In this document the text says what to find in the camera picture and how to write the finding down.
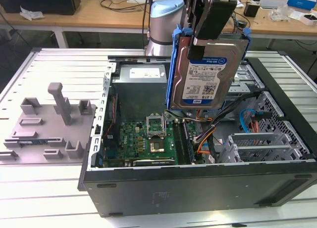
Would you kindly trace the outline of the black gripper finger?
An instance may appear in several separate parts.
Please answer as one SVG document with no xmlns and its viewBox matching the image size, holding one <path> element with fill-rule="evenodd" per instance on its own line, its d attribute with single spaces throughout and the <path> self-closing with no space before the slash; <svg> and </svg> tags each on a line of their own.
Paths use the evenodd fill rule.
<svg viewBox="0 0 317 228">
<path fill-rule="evenodd" d="M 212 30 L 212 9 L 213 0 L 194 0 L 194 18 L 193 22 L 189 23 L 192 29 L 190 39 L 188 59 L 200 60 L 204 56 L 205 47 L 200 46 L 199 40 L 209 40 L 214 36 Z"/>
<path fill-rule="evenodd" d="M 187 0 L 186 4 L 186 13 L 187 13 L 187 22 L 192 23 L 194 18 L 194 0 Z"/>
</svg>

